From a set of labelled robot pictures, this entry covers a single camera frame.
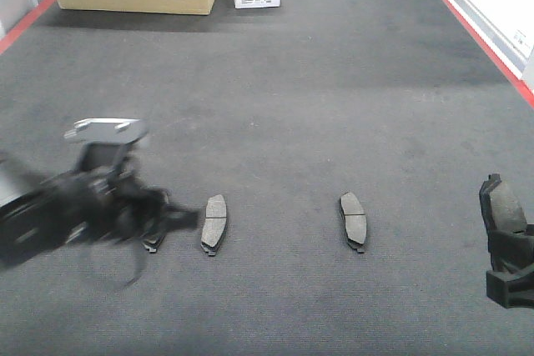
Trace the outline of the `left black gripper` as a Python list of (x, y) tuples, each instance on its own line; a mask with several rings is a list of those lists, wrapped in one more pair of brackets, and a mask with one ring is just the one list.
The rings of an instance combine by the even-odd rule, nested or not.
[(120, 192), (111, 168), (46, 178), (25, 166), (1, 165), (1, 267), (13, 268), (71, 241), (195, 229), (199, 210), (171, 201), (163, 188), (142, 188), (139, 209)]

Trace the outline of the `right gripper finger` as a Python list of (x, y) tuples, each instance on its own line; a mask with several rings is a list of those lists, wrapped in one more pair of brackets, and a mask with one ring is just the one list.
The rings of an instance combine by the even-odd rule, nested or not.
[(486, 296), (503, 308), (533, 309), (533, 267), (515, 273), (487, 271)]
[(491, 268), (498, 273), (517, 273), (533, 264), (533, 225), (522, 231), (487, 229)]

